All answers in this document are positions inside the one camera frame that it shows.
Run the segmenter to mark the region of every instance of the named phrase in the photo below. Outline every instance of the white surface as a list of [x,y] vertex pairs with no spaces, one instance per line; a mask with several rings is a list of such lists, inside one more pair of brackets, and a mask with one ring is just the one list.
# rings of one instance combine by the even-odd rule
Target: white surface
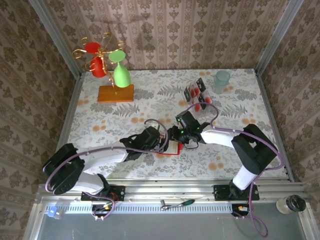
[[[180,105],[180,90],[201,77],[219,109],[215,125],[231,129],[255,123],[276,144],[260,88],[252,69],[227,69],[231,78],[222,94],[213,93],[218,70],[143,70],[130,71],[134,101],[98,104],[99,86],[108,79],[86,74],[71,126],[69,143],[78,148],[111,144],[145,129],[144,120],[158,119],[167,128],[176,124],[175,116],[186,109]],[[198,118],[209,122],[212,116]],[[276,158],[270,167],[279,165]],[[108,178],[233,178],[242,163],[236,151],[217,144],[200,144],[197,149],[182,149],[178,156],[143,154],[135,161],[93,167],[92,173]],[[287,178],[284,169],[265,172],[263,177]]]

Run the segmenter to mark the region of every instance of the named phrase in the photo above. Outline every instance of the jar lid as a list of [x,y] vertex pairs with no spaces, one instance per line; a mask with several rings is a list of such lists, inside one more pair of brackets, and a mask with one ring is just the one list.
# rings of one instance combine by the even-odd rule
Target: jar lid
[[285,203],[294,212],[302,212],[306,209],[306,201],[298,195],[288,196]]

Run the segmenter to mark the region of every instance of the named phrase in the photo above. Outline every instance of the metal frame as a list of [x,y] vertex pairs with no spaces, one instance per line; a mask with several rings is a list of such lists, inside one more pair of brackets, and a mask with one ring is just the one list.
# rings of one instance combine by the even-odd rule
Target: metal frame
[[[160,200],[165,200],[168,204],[176,204],[186,199],[196,199],[194,206],[229,203],[228,201],[215,201],[213,195],[213,185],[228,184],[229,181],[230,179],[226,178],[108,179],[110,185],[126,187],[124,197],[126,204],[158,204],[159,206],[161,205]],[[285,179],[259,179],[255,184],[258,186],[260,200],[253,201],[253,204],[275,203],[278,199],[293,194],[308,198],[301,182],[290,182]],[[47,204],[78,204],[81,201],[80,198],[80,192],[67,192],[57,196],[46,192],[44,185],[40,185],[23,239],[37,239]],[[319,239],[319,230],[309,203],[307,203],[307,209],[299,213],[299,217],[307,239]]]
[[76,108],[77,108],[77,103],[79,101],[80,93],[82,90],[82,86],[84,84],[84,79],[85,79],[86,73],[83,72],[79,79],[75,82],[73,93],[70,99],[69,107],[66,112],[65,118],[64,118],[64,123],[62,126],[62,130],[60,133],[60,137],[58,140],[58,143],[56,145],[55,151],[59,150],[64,144],[67,143],[72,122],[74,120]]
[[78,66],[76,60],[72,57],[68,45],[64,40],[62,34],[57,28],[57,24],[50,16],[50,11],[46,5],[46,1],[43,0],[30,0],[32,7],[34,8],[36,14],[39,16],[41,22],[43,23],[45,29],[52,38],[54,44],[56,45],[59,53],[63,57],[65,63],[72,72],[74,78],[77,80],[82,72],[81,68]]
[[281,139],[281,135],[280,135],[279,129],[277,127],[276,119],[275,119],[275,116],[273,114],[273,110],[272,110],[272,107],[270,105],[269,98],[268,98],[265,86],[264,86],[264,84],[262,82],[261,75],[258,74],[256,71],[254,71],[254,72],[255,72],[256,80],[257,80],[259,88],[260,88],[260,92],[261,92],[261,95],[262,95],[262,99],[263,99],[263,102],[264,102],[266,113],[268,114],[268,117],[270,119],[270,124],[271,124],[271,127],[272,127],[272,131],[273,131],[273,134],[274,134],[274,139],[276,141],[276,145],[278,147],[278,151],[283,156],[284,165],[285,165],[286,172],[288,174],[289,180],[292,181],[292,182],[295,182],[295,177],[294,177],[294,174],[293,174],[292,169],[290,167],[290,163],[289,163],[288,156],[287,156],[287,153],[286,153],[286,150],[285,150],[285,146],[284,146],[283,141]]
[[282,38],[285,36],[290,24],[292,23],[303,2],[303,0],[289,1],[278,25],[276,26],[269,42],[267,43],[260,57],[258,64],[255,67],[260,75],[264,72],[272,56],[275,54],[277,47],[279,46]]
[[[56,207],[63,214],[92,214],[92,203],[88,201],[73,203],[47,203],[44,213],[48,214]],[[184,207],[170,207],[163,210],[159,203],[127,203],[116,204],[112,214],[231,214],[232,203],[203,203]]]

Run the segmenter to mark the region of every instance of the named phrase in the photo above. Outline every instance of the black mounting bracket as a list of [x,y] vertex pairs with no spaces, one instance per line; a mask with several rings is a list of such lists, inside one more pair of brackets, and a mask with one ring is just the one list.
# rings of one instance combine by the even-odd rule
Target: black mounting bracket
[[[125,186],[119,186],[119,185],[109,185],[109,192],[105,197],[114,199],[113,194],[118,196],[118,199],[116,201],[123,202],[125,200],[126,195],[126,187]],[[99,198],[99,197],[92,197],[87,195],[85,192],[82,192],[81,194],[81,201],[100,201],[103,202],[105,199]]]
[[244,207],[244,205],[243,204],[232,204],[232,213],[231,213],[232,216],[239,217],[239,215],[247,216],[249,214],[249,211],[240,211],[239,207]]
[[[248,201],[250,193],[250,186],[248,186],[241,195],[236,198],[230,192],[229,185],[214,185],[213,186],[213,195],[215,201]],[[252,189],[252,200],[259,200],[259,192],[257,185],[253,185]]]

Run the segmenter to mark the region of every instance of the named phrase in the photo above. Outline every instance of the wooden base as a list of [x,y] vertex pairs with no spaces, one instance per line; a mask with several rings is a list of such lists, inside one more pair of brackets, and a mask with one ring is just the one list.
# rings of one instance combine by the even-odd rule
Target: wooden base
[[117,86],[113,87],[112,85],[99,87],[99,94],[98,94],[99,104],[133,102],[133,100],[134,100],[133,84],[130,84],[127,87],[117,87]]

